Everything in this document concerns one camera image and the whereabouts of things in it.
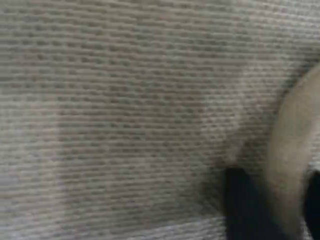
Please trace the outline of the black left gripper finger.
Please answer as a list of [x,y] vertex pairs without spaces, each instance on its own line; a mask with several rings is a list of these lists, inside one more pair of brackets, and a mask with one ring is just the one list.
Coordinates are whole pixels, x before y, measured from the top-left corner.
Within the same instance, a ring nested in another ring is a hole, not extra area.
[[227,240],[286,240],[264,193],[239,167],[224,171],[223,208]]
[[320,239],[320,172],[309,178],[303,206],[304,220],[314,240]]

